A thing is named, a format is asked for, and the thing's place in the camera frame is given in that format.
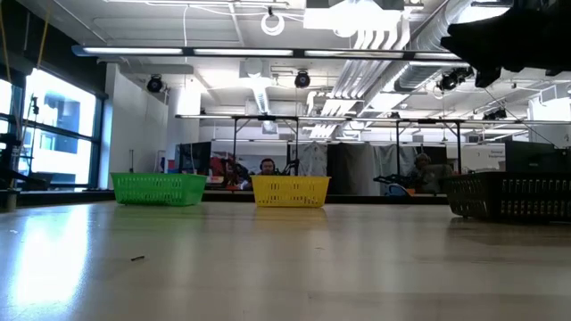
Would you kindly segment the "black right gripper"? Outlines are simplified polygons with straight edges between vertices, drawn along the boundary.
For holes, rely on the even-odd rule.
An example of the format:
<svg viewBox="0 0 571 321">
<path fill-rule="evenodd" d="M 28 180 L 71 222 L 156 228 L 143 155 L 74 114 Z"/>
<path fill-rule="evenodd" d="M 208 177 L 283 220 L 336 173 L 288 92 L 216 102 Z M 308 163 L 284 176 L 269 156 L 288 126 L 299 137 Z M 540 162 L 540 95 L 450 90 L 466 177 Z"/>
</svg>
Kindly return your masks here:
<svg viewBox="0 0 571 321">
<path fill-rule="evenodd" d="M 454 23 L 440 40 L 444 49 L 475 66 L 476 87 L 486 88 L 501 70 L 524 68 L 525 42 L 538 34 L 536 18 L 542 15 L 537 1 L 514 1 L 503 14 L 464 23 Z"/>
</svg>

